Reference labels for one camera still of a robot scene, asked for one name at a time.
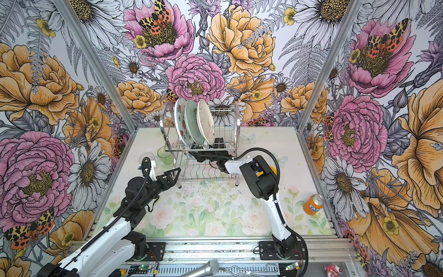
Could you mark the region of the cream floral plate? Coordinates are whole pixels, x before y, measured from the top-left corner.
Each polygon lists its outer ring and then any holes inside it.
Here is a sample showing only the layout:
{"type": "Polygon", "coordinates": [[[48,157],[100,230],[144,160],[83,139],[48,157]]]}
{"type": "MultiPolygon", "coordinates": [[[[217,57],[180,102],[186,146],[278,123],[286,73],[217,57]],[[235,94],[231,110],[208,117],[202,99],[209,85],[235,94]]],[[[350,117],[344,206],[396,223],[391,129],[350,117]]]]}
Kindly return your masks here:
{"type": "Polygon", "coordinates": [[[209,145],[215,142],[215,123],[210,107],[204,100],[197,104],[197,123],[200,133],[209,145]]]}

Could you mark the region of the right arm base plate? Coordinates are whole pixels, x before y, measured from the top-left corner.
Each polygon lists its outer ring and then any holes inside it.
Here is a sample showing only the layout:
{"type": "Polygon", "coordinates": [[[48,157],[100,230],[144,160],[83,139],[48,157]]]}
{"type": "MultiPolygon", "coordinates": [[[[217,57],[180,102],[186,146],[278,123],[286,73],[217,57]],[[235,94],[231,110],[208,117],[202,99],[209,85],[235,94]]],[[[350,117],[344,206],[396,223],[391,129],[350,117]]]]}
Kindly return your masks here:
{"type": "Polygon", "coordinates": [[[306,260],[308,249],[301,241],[297,241],[293,246],[274,241],[260,241],[258,254],[261,260],[306,260]]]}

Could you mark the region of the green plastic tumbler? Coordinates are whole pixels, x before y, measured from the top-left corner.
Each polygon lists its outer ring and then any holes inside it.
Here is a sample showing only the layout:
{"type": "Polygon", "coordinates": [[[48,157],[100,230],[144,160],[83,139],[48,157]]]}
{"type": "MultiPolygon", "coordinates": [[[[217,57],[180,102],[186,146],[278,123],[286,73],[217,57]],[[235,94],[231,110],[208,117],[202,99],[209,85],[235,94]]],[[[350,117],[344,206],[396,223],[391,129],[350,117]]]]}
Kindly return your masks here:
{"type": "Polygon", "coordinates": [[[160,147],[157,151],[157,156],[160,158],[163,164],[172,165],[174,163],[174,158],[171,152],[167,150],[167,147],[160,147]]]}

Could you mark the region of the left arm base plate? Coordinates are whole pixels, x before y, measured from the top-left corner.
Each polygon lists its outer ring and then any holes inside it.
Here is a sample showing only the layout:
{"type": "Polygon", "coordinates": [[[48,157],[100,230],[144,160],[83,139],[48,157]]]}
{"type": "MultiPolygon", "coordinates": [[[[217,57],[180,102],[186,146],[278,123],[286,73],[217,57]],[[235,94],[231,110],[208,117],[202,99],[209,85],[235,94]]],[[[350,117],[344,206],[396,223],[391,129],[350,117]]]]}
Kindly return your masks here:
{"type": "Polygon", "coordinates": [[[166,252],[165,242],[148,242],[142,255],[134,261],[137,262],[162,262],[166,252]]]}

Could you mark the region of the yellow plastic bowl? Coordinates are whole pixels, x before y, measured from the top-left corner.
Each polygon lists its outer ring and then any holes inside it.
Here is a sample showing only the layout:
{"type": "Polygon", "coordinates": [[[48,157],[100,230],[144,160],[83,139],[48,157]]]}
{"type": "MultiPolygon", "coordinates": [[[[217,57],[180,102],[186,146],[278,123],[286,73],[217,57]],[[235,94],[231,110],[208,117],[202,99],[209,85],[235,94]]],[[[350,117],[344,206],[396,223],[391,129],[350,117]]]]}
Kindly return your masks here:
{"type": "Polygon", "coordinates": [[[270,166],[270,168],[272,169],[275,175],[278,175],[276,168],[274,168],[273,166],[270,166]]]}

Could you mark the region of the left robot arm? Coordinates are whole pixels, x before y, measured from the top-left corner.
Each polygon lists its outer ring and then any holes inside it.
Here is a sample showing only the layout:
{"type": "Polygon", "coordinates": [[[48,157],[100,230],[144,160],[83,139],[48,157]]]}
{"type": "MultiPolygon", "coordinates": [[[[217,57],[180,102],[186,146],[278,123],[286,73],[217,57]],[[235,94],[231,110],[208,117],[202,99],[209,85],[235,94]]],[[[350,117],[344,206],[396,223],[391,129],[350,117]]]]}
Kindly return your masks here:
{"type": "Polygon", "coordinates": [[[38,277],[109,277],[124,262],[142,260],[148,254],[146,236],[135,231],[151,202],[176,185],[181,169],[172,169],[152,180],[143,170],[125,189],[125,197],[114,217],[81,248],[58,264],[46,264],[38,277]]]}

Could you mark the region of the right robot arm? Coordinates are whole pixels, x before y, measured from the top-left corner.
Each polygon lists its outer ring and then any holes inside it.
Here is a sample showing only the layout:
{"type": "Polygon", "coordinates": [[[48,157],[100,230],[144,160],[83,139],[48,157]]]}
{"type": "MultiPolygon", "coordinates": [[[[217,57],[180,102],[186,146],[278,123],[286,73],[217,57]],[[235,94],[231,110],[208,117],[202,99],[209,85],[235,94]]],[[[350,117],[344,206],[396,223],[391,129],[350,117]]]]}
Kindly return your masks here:
{"type": "Polygon", "coordinates": [[[283,259],[288,258],[298,244],[298,235],[286,223],[280,204],[278,192],[281,173],[273,153],[253,147],[235,157],[223,148],[203,150],[202,147],[192,146],[189,155],[199,163],[215,162],[222,173],[243,177],[252,195],[264,203],[276,253],[283,259]]]}

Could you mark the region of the clear plastic tumbler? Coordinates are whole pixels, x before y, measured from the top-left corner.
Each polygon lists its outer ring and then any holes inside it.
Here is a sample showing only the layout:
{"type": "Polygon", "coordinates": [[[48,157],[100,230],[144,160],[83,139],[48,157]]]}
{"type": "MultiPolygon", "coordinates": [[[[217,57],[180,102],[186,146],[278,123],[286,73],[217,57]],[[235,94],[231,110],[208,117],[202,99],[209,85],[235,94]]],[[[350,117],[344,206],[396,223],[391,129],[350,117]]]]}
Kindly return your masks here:
{"type": "Polygon", "coordinates": [[[146,152],[146,153],[142,154],[139,157],[138,161],[140,163],[140,167],[142,170],[147,169],[148,164],[151,165],[152,169],[156,169],[158,167],[157,161],[156,161],[156,156],[151,152],[146,152]]]}

